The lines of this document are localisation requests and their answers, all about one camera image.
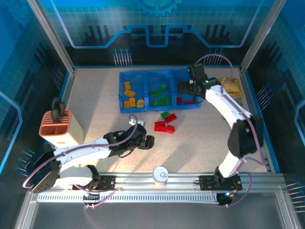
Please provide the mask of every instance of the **snack package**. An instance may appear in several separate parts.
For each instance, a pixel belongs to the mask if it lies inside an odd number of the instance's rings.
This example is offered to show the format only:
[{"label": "snack package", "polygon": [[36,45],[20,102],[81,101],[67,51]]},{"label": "snack package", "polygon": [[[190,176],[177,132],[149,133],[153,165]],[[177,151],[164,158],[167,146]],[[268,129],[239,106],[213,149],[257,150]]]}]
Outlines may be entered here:
[{"label": "snack package", "polygon": [[[221,84],[223,84],[228,78],[221,78],[219,81]],[[243,93],[240,88],[239,80],[236,78],[232,78],[229,82],[227,82],[224,85],[225,90],[228,92],[228,94],[233,98],[242,98]]]}]

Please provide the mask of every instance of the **green lego brick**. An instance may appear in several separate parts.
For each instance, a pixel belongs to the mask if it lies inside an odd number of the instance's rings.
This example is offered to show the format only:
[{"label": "green lego brick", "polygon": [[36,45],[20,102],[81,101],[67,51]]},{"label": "green lego brick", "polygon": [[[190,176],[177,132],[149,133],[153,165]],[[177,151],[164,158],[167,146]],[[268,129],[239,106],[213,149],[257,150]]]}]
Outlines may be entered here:
[{"label": "green lego brick", "polygon": [[164,98],[159,99],[159,106],[164,106]]},{"label": "green lego brick", "polygon": [[165,111],[161,114],[162,119],[165,119],[167,116],[170,116],[170,113],[168,111]]},{"label": "green lego brick", "polygon": [[171,105],[171,99],[170,97],[165,97],[164,98],[165,106],[170,106]]},{"label": "green lego brick", "polygon": [[166,89],[167,89],[167,84],[162,84],[161,87],[160,87],[161,91],[165,92]]},{"label": "green lego brick", "polygon": [[158,101],[154,100],[152,103],[151,103],[151,106],[157,106],[159,105]]},{"label": "green lego brick", "polygon": [[155,91],[150,92],[149,94],[151,95],[151,97],[156,97],[156,96],[161,95],[161,92],[160,92],[160,90],[155,90]]}]

